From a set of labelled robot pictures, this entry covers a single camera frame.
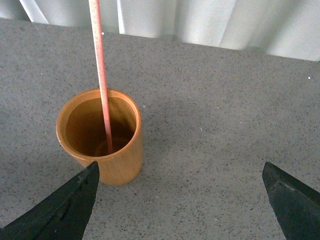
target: granite surface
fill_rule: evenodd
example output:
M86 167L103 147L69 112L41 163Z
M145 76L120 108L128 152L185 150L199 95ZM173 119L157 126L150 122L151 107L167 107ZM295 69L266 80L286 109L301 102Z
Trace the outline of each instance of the granite surface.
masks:
M284 240L271 161L320 191L318 62L105 33L108 86L143 117L131 183L100 183L84 238ZM0 19L0 227L82 170L56 119L96 88L92 33Z

